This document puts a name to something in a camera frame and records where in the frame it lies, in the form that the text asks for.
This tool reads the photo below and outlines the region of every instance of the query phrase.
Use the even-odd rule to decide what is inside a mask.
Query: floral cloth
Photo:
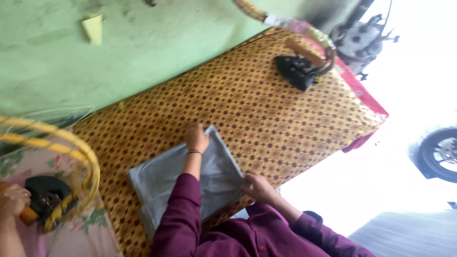
[[[84,170],[68,155],[47,149],[25,147],[0,156],[0,180],[21,186],[29,177],[50,175],[74,187],[84,177]],[[16,224],[27,256],[122,256],[99,193],[83,213],[50,233],[44,234],[37,223],[25,226],[18,220]]]

